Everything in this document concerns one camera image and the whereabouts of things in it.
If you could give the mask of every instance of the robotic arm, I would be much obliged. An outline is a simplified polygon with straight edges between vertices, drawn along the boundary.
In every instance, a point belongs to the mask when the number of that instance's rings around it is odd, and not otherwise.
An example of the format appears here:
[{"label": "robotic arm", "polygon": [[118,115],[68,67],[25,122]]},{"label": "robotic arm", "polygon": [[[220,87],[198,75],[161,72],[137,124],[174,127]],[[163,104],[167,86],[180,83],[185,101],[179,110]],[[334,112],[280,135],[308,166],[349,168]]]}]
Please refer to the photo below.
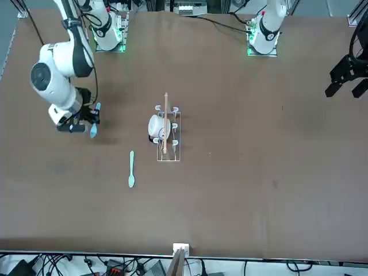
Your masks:
[{"label": "robotic arm", "polygon": [[267,0],[264,14],[256,18],[254,38],[250,41],[254,50],[267,55],[275,48],[286,12],[285,0]]},{"label": "robotic arm", "polygon": [[90,108],[96,99],[91,102],[88,89],[70,83],[73,76],[89,76],[94,67],[74,1],[54,0],[70,40],[42,46],[39,62],[30,72],[30,81],[34,90],[51,103],[48,113],[59,131],[84,132],[85,121],[99,123],[99,110]]},{"label": "robotic arm", "polygon": [[[355,56],[353,53],[354,43],[359,41],[362,53]],[[326,97],[333,97],[344,83],[363,78],[353,88],[352,95],[359,98],[368,90],[368,10],[365,11],[360,22],[356,26],[350,40],[349,52],[329,73],[331,84],[325,91]]]}]

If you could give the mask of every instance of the mounting plate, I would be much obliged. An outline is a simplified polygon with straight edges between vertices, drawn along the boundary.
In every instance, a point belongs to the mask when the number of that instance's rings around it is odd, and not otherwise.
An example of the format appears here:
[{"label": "mounting plate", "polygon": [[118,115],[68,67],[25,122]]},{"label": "mounting plate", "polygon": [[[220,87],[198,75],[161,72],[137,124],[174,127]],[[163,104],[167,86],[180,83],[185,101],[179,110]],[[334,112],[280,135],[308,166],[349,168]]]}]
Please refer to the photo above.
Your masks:
[{"label": "mounting plate", "polygon": [[177,252],[180,249],[184,249],[185,252],[185,258],[189,257],[189,243],[173,243],[172,244],[172,255],[175,255],[175,252]]}]

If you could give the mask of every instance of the brown table surface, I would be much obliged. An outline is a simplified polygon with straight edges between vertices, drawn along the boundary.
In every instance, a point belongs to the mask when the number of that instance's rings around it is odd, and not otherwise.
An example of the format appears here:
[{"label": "brown table surface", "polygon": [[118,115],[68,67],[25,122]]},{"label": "brown table surface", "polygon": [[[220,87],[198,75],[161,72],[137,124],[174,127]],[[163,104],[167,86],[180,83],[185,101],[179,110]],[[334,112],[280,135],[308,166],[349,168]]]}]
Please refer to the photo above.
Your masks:
[{"label": "brown table surface", "polygon": [[[67,39],[58,11],[33,14],[47,43]],[[52,125],[29,83],[40,43],[20,20],[0,83],[0,247],[170,254],[184,242],[192,255],[367,260],[368,99],[352,83],[324,95],[353,29],[287,17],[282,31],[277,58],[247,57],[242,33],[138,12],[125,54],[95,54],[90,140]],[[93,75],[75,83],[94,91]],[[182,111],[175,164],[147,139],[165,92]]]}]

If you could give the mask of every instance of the metal frame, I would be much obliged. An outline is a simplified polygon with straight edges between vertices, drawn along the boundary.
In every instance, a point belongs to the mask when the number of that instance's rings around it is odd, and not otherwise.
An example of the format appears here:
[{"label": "metal frame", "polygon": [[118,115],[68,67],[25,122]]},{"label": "metal frame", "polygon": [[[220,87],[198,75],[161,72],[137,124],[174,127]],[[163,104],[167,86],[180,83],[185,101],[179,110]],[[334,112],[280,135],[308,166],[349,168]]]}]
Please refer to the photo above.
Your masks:
[{"label": "metal frame", "polygon": [[294,1],[294,4],[292,5],[292,7],[288,11],[289,16],[292,16],[294,14],[294,12],[295,12],[296,8],[298,7],[299,3],[300,3],[300,0],[295,0]]},{"label": "metal frame", "polygon": [[347,22],[350,27],[357,26],[359,22],[359,16],[361,16],[368,7],[368,0],[360,0],[359,3],[353,8],[350,14],[347,15]]}]

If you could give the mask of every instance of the floor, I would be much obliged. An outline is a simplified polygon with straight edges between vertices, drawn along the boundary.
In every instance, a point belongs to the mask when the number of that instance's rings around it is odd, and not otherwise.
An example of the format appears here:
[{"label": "floor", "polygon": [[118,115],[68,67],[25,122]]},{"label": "floor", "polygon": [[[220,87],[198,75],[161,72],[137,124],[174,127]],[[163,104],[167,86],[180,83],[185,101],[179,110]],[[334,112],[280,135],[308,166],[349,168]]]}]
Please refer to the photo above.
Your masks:
[{"label": "floor", "polygon": [[[247,7],[241,9],[239,13],[251,14],[256,13],[261,7],[265,5],[266,0],[251,0]],[[295,11],[296,16],[308,16],[308,17],[328,17],[328,16],[346,16],[347,13],[357,4],[358,0],[301,0],[298,8]],[[28,6],[30,9],[50,8],[55,7],[55,4],[51,0],[28,0]],[[231,6],[231,11],[236,9],[235,6]],[[0,23],[2,28],[0,29],[0,68],[3,68],[6,63],[6,56],[9,50],[9,45],[12,40],[12,36],[17,24],[17,10],[12,6],[9,0],[0,1]],[[9,273],[11,269],[16,265],[20,259],[30,260],[29,256],[7,256],[0,261],[0,273]],[[162,260],[164,267],[167,269],[169,266],[168,260]],[[98,259],[93,259],[93,270],[104,271],[103,264]],[[147,264],[148,269],[155,262],[151,261]],[[197,275],[201,272],[200,262],[190,260],[191,274]],[[243,275],[244,262],[237,261],[219,261],[219,260],[207,260],[207,271],[209,273],[224,272],[226,275]],[[72,265],[66,266],[63,261],[60,264],[60,270],[64,272],[64,275],[82,275],[89,273],[89,269],[85,265],[82,257],[74,258]],[[279,263],[258,263],[248,262],[247,275],[296,275],[290,272],[285,264]],[[368,275],[368,269],[354,268],[354,267],[339,267],[339,266],[314,266],[308,272],[302,273],[302,275]],[[190,275],[189,270],[185,270],[185,275]]]},{"label": "floor", "polygon": [[[29,255],[10,255],[6,256],[0,260],[0,273],[8,274],[11,272],[13,267],[21,260],[25,259],[27,262],[31,261],[35,256]],[[104,264],[96,257],[89,257],[92,261],[92,271],[94,273],[100,272],[102,275],[106,271],[106,267]],[[103,261],[109,260],[110,258],[101,258]],[[122,258],[114,258],[118,262],[122,262]],[[140,263],[144,263],[148,259],[139,260]],[[153,266],[158,259],[151,260],[147,262],[145,265],[145,270],[149,270],[151,266]],[[168,270],[170,265],[169,259],[161,259],[163,268],[165,271]],[[34,266],[34,271],[38,273],[42,268],[42,261],[38,261]],[[201,275],[201,262],[196,259],[188,259],[188,264],[190,266],[190,271],[185,266],[184,268],[184,276],[196,276]],[[229,261],[229,260],[205,260],[205,268],[206,272],[211,276],[211,273],[223,273],[222,275],[247,275],[247,276],[297,276],[297,273],[291,272],[286,267],[284,263],[260,263],[260,262],[247,262],[246,272],[244,273],[244,264],[243,261]],[[313,267],[307,272],[301,272],[301,276],[343,276],[344,274],[348,274],[351,276],[363,276],[368,275],[368,269],[362,267],[352,267],[354,264],[346,264],[348,266],[335,266],[337,263],[332,263],[333,266],[329,265],[313,265]],[[74,256],[72,261],[69,262],[67,259],[63,259],[58,263],[58,269],[64,276],[73,275],[91,275],[89,268],[84,262],[83,256]],[[309,267],[309,265],[298,265],[299,269],[305,269]],[[45,266],[45,272],[48,271],[48,266]],[[54,270],[52,275],[57,275],[57,271]]]}]

